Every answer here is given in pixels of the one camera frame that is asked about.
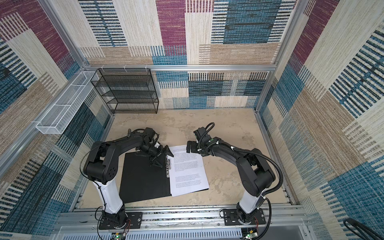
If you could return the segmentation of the metal folder clip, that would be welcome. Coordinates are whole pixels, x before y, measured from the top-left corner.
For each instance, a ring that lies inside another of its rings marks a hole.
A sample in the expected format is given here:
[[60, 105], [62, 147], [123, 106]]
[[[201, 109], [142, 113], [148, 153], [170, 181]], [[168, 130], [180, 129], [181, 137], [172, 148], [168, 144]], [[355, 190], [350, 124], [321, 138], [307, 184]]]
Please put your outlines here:
[[167, 175], [167, 178], [170, 177], [170, 169], [171, 169], [171, 162], [170, 162], [169, 157], [166, 157], [166, 175]]

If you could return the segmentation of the white text paper sheet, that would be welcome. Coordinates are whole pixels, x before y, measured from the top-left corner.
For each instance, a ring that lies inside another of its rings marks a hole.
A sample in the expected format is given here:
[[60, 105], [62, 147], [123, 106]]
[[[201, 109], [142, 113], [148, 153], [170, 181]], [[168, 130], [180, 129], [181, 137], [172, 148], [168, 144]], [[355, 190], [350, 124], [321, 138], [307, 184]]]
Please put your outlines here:
[[187, 146], [170, 147], [170, 188], [173, 197], [209, 189], [203, 157], [187, 153]]

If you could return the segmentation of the red folder black inside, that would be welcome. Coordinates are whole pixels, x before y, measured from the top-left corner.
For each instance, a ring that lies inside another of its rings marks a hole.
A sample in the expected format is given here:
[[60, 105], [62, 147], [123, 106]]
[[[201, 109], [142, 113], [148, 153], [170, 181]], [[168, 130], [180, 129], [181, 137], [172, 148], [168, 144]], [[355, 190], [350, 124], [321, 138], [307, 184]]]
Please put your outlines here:
[[170, 178], [166, 175], [166, 158], [163, 168], [151, 167], [149, 157], [127, 153], [120, 186], [123, 203], [170, 197]]

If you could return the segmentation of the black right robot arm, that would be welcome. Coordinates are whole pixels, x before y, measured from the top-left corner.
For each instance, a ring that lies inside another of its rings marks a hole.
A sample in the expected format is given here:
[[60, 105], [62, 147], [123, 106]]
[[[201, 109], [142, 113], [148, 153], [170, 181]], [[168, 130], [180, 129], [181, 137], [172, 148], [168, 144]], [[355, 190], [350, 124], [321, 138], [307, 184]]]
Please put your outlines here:
[[250, 224], [266, 200], [270, 186], [276, 180], [274, 171], [261, 152], [257, 149], [253, 151], [239, 149], [221, 140], [210, 140], [202, 147], [197, 142], [188, 141], [186, 151], [201, 156], [219, 157], [237, 167], [245, 189], [242, 199], [237, 204], [237, 216], [241, 224]]

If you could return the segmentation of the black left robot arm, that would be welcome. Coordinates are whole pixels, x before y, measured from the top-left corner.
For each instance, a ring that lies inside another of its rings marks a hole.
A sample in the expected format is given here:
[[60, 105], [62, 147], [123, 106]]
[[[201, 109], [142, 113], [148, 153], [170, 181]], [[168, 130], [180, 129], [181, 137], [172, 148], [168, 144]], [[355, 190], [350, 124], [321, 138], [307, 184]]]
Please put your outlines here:
[[149, 157], [150, 166], [162, 167], [161, 160], [173, 157], [174, 154], [169, 146], [159, 144], [158, 139], [159, 134], [151, 128], [129, 130], [122, 138], [95, 142], [84, 156], [87, 160], [80, 172], [93, 182], [102, 200], [99, 223], [113, 229], [123, 229], [129, 225], [129, 217], [116, 184], [119, 157], [136, 149]]

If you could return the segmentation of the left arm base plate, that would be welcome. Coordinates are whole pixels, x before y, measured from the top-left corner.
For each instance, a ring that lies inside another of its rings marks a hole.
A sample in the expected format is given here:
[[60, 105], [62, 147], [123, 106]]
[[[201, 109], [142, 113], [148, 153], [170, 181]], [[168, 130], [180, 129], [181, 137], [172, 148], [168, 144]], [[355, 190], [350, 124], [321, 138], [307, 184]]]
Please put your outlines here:
[[102, 211], [99, 230], [128, 230], [139, 229], [142, 223], [142, 212], [108, 214]]

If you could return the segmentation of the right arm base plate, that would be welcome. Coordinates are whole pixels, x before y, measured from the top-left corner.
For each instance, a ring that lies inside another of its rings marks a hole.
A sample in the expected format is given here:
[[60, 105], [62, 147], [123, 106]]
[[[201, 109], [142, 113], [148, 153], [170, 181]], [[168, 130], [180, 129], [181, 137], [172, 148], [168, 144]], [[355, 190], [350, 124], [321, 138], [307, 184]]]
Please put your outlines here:
[[219, 216], [224, 219], [226, 226], [264, 225], [267, 223], [262, 209], [255, 209], [249, 214], [238, 209], [222, 209]]

